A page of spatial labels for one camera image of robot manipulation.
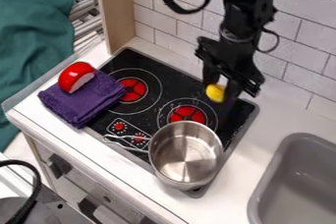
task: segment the stainless steel pot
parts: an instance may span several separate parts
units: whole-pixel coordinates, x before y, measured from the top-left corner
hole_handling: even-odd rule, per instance
[[[148,155],[162,183],[189,191],[208,184],[214,178],[224,152],[220,138],[211,129],[196,122],[181,121],[161,128],[154,135]]]

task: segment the red apple toy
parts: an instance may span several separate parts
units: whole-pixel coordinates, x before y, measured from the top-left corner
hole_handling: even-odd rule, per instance
[[[95,69],[86,62],[76,62],[66,68],[58,79],[58,85],[73,93],[94,78]]]

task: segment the yellow object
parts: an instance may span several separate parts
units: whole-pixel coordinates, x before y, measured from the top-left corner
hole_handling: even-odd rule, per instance
[[[210,84],[207,86],[205,93],[211,101],[221,103],[224,102],[224,90],[224,85]]]

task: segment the green cloth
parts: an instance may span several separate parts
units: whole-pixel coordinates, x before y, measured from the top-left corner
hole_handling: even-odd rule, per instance
[[[0,0],[0,103],[74,50],[75,0]],[[0,151],[19,130],[0,111]]]

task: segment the gray sink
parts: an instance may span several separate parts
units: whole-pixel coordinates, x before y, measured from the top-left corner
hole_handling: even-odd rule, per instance
[[[285,138],[248,205],[252,224],[335,224],[336,145],[308,134]]]

